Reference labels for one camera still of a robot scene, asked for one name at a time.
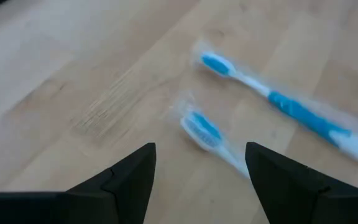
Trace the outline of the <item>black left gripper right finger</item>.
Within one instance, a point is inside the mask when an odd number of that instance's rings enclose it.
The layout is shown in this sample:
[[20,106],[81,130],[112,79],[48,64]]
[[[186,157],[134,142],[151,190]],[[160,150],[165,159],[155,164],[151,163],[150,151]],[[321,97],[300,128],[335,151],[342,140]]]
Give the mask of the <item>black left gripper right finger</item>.
[[358,224],[357,187],[256,142],[246,164],[270,224]]

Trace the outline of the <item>blue bagged toothbrush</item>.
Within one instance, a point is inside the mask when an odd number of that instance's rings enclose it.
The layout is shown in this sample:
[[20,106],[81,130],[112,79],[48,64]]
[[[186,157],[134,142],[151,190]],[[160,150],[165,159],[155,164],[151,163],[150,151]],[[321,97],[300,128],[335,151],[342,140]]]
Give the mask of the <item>blue bagged toothbrush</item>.
[[207,42],[198,41],[192,49],[194,61],[222,78],[243,83],[264,97],[283,114],[298,121],[318,136],[358,162],[358,133],[309,109],[293,97],[272,88],[245,66],[238,66]]
[[250,174],[244,160],[245,148],[231,142],[196,104],[191,94],[179,96],[170,107],[172,118],[204,151],[220,157],[245,178]]

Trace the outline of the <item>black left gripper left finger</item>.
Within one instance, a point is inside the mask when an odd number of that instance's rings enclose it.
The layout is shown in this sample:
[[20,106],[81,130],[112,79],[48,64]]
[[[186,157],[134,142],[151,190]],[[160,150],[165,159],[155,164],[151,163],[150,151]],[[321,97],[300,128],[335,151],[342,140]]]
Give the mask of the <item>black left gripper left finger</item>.
[[143,224],[155,166],[156,145],[149,142],[71,188],[67,224]]

